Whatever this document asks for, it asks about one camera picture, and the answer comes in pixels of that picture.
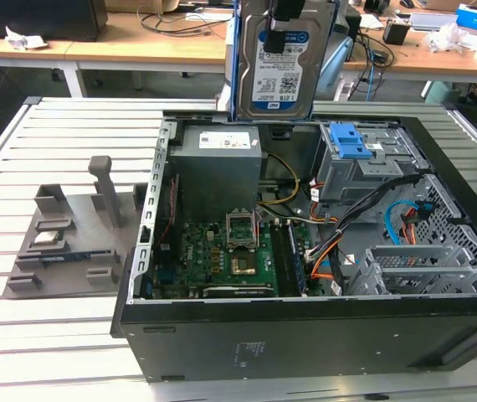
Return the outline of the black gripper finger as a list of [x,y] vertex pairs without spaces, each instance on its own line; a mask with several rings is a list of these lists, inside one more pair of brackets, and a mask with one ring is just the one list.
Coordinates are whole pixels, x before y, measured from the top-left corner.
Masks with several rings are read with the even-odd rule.
[[282,53],[285,48],[286,29],[291,19],[300,17],[304,0],[268,1],[265,23],[264,51]]

